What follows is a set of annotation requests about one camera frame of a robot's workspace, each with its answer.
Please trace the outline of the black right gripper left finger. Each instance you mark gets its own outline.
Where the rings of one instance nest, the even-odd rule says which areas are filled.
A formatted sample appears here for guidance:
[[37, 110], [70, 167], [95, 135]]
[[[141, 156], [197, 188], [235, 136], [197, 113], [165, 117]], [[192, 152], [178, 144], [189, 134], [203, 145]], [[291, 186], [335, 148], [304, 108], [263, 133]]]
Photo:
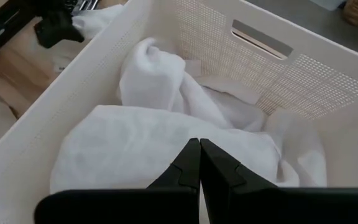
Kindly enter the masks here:
[[42, 199], [35, 224], [198, 224], [201, 145], [190, 139], [143, 189], [65, 190]]

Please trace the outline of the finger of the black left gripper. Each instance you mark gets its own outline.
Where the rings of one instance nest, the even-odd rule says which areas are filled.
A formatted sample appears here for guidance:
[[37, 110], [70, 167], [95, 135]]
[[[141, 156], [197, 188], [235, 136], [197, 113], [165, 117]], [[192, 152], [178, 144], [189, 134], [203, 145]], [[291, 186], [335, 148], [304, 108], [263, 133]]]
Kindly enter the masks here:
[[34, 26], [34, 31], [39, 45], [50, 49], [62, 40], [83, 42], [85, 40], [81, 32], [73, 25], [72, 16], [65, 11], [48, 12]]

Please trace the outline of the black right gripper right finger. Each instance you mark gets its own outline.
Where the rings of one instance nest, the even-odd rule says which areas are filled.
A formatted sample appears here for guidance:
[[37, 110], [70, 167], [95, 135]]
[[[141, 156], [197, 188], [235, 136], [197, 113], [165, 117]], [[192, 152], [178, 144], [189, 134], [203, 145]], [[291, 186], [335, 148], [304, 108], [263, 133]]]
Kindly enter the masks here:
[[279, 187], [210, 140], [200, 144], [210, 224], [358, 224], [358, 188]]

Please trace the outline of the large white cloth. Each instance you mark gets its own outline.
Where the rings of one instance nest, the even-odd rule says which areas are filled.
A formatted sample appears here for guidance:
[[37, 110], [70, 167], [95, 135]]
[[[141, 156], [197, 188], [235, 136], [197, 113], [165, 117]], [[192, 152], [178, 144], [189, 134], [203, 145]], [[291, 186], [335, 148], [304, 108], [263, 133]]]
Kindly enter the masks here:
[[[50, 193], [146, 188], [193, 138], [211, 140], [276, 184], [278, 147], [267, 134], [223, 129], [166, 110], [99, 105], [64, 138], [51, 172]], [[201, 204], [198, 224], [208, 222]]]

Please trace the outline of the small white cloth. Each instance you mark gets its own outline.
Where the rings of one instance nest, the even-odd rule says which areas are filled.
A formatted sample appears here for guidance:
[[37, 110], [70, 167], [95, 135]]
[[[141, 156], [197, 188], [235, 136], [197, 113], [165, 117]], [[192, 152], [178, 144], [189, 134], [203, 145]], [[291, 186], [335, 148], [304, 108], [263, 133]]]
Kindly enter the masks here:
[[267, 118], [264, 131], [278, 147], [278, 186], [328, 185], [325, 151], [311, 121], [279, 108]]

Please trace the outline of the white perforated plastic laundry basket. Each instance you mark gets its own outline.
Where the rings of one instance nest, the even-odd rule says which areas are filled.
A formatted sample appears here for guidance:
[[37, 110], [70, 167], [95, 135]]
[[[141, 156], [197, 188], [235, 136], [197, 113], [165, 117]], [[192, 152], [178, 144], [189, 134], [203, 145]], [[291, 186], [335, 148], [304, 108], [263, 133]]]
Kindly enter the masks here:
[[122, 64], [150, 37], [256, 91], [265, 123], [279, 108], [311, 121], [322, 188], [358, 188], [358, 53], [242, 0], [129, 0], [0, 139], [0, 224], [35, 224], [64, 138], [97, 106], [124, 106]]

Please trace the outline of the twisted white cloth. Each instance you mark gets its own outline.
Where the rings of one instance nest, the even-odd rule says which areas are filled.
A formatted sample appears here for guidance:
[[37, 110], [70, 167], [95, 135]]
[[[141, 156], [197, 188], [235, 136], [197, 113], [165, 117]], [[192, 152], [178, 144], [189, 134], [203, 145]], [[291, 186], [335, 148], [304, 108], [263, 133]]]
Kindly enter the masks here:
[[265, 123], [256, 91], [228, 78], [202, 76], [199, 61], [167, 52], [151, 37], [124, 60], [117, 94], [124, 106], [186, 114], [223, 129], [259, 132]]

